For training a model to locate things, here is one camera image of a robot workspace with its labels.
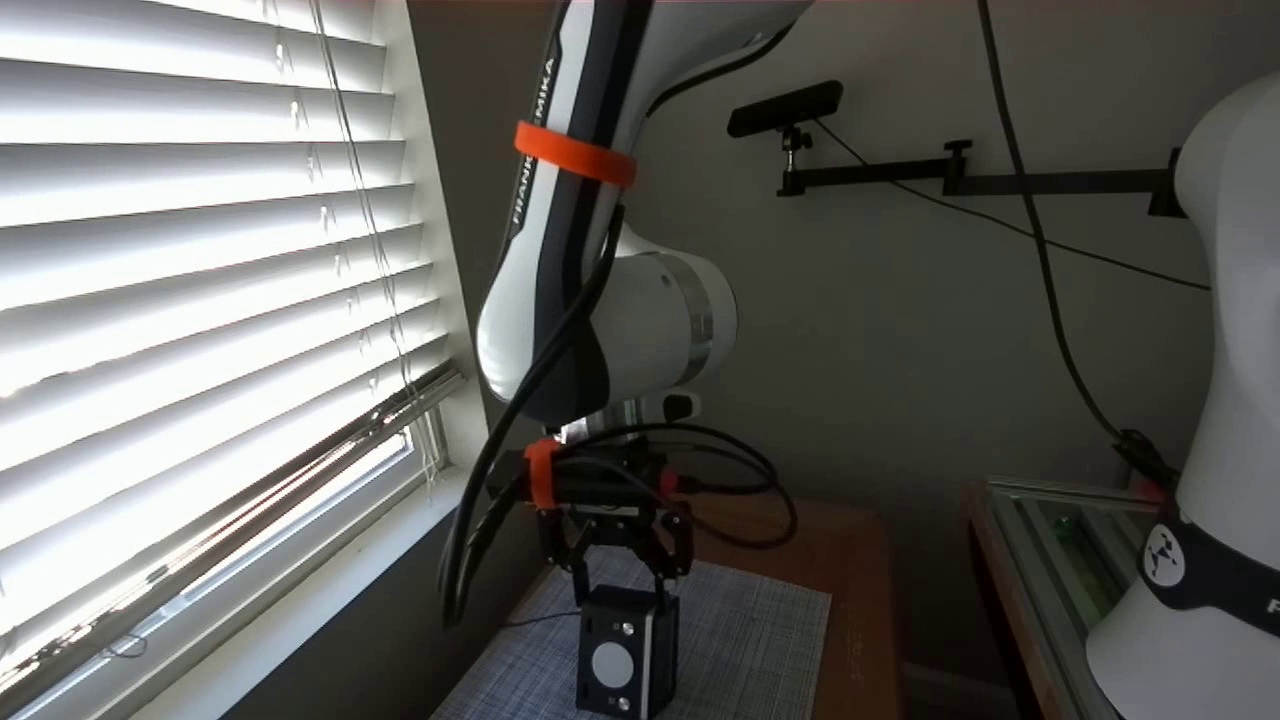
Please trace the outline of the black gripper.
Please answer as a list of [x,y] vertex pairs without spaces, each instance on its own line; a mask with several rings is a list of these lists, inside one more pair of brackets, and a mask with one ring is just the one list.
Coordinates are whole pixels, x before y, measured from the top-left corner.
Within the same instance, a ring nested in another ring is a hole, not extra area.
[[648,443],[553,449],[536,455],[536,519],[544,556],[572,570],[576,617],[593,602],[588,553],[631,547],[651,570],[659,632],[682,624],[682,583],[691,570],[691,516],[682,473]]

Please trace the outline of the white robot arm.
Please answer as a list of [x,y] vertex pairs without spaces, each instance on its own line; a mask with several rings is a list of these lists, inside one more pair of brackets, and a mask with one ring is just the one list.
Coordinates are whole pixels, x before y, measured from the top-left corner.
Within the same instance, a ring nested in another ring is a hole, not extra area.
[[461,612],[506,516],[536,513],[542,547],[567,570],[598,543],[651,577],[691,563],[691,508],[657,425],[609,428],[616,403],[689,383],[737,340],[730,276],[624,219],[635,144],[673,94],[769,54],[807,0],[557,0],[533,112],[517,122],[517,199],[476,314],[476,367],[525,449],[487,439],[444,556]]

